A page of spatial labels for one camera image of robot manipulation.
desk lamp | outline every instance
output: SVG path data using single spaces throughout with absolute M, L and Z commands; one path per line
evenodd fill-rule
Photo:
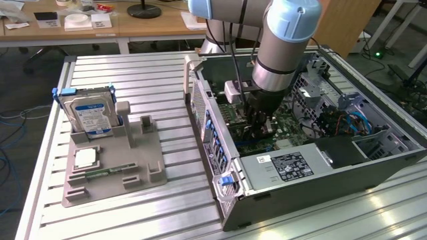
M 140 4 L 127 8 L 127 13 L 139 19 L 154 19 L 162 15 L 162 9 L 155 5 L 146 4 L 146 0 L 140 0 Z

light blue robot joint cap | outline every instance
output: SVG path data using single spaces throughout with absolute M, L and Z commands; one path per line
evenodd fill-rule
M 188 0 L 188 10 L 192 15 L 212 19 L 211 0 Z
M 318 0 L 274 0 L 267 13 L 267 25 L 279 39 L 302 43 L 315 34 L 320 14 Z

green circuit board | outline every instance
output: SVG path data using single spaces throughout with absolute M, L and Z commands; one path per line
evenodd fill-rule
M 287 113 L 286 105 L 280 106 L 271 121 L 276 125 L 275 135 L 259 141 L 242 141 L 244 127 L 248 126 L 243 117 L 243 107 L 239 104 L 220 104 L 219 109 L 242 157 L 300 146 L 308 140 L 298 120 Z

hard drive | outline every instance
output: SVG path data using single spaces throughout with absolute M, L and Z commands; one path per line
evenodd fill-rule
M 68 116 L 72 131 L 86 132 L 90 139 L 111 136 L 112 127 L 120 125 L 115 107 L 115 88 L 64 88 L 60 94 L 58 92 L 55 88 L 54 99 Z

aluminum extrusion table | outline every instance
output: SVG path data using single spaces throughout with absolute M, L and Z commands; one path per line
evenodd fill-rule
M 366 192 L 242 230 L 222 231 L 183 100 L 184 56 L 191 53 L 83 56 L 64 63 L 59 88 L 114 83 L 118 100 L 131 103 L 131 117 L 151 114 L 158 121 L 168 183 L 64 208 L 60 202 L 71 124 L 54 103 L 16 239 L 426 238 L 427 161 L 403 169 Z

